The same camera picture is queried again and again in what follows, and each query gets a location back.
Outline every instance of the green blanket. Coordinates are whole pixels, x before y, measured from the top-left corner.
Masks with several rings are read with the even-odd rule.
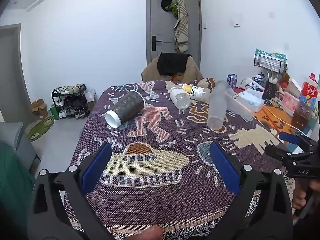
[[[0,142],[0,202],[10,219],[25,234],[34,182],[14,151]]]

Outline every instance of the door frame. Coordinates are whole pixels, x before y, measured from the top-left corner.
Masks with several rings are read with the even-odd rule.
[[[200,68],[201,60],[201,40],[202,40],[202,15],[201,15],[201,0],[199,0],[199,55],[198,68]],[[151,0],[146,0],[146,50],[147,50],[147,65],[151,62]]]
[[[14,32],[16,32],[17,37],[18,37],[18,61],[19,61],[20,75],[21,75],[21,78],[22,78],[23,90],[24,90],[25,96],[27,98],[27,101],[28,101],[28,103],[30,105],[30,111],[31,111],[31,101],[30,101],[30,97],[29,97],[29,94],[28,94],[28,91],[27,91],[25,80],[24,80],[23,70],[22,70],[22,63],[21,63],[21,51],[20,51],[21,23],[0,26],[0,31],[8,30],[8,29],[11,29]],[[1,114],[2,114],[3,119],[5,121],[7,117],[5,116],[6,114],[5,114],[5,111],[4,111],[4,106],[1,104],[1,101],[0,101],[0,111],[1,111]]]

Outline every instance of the human hand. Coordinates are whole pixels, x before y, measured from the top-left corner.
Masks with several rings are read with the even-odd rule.
[[[161,240],[163,230],[161,227],[155,225],[140,234],[129,236],[125,240]]]
[[[306,192],[302,189],[299,179],[295,179],[295,181],[292,207],[295,209],[301,209],[307,203],[305,200]],[[320,180],[312,179],[309,183],[309,187],[314,191],[320,192]]]

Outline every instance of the metal screw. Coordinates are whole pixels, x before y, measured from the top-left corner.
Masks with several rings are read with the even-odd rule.
[[[69,171],[71,171],[71,172],[74,172],[76,170],[77,170],[77,166],[75,166],[75,165],[72,165],[69,167]]]
[[[280,171],[279,169],[275,169],[274,172],[275,172],[275,174],[277,174],[277,175],[280,175],[280,174],[281,174],[281,171]]]
[[[252,170],[252,167],[250,165],[248,165],[248,164],[244,165],[243,168],[244,168],[245,171],[251,171]]]
[[[45,169],[43,169],[43,170],[41,170],[41,171],[39,172],[39,174],[40,174],[41,176],[45,175],[46,173],[47,173],[47,170],[45,170]]]

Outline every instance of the gray doorway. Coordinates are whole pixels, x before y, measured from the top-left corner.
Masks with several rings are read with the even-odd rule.
[[[184,0],[189,15],[188,50],[200,67],[201,57],[201,0]],[[147,0],[146,37],[147,64],[161,52],[175,53],[174,26],[177,18],[172,12],[165,12],[161,8],[161,0]]]
[[[21,24],[0,26],[0,111],[5,122],[36,121],[24,82],[20,57]]]

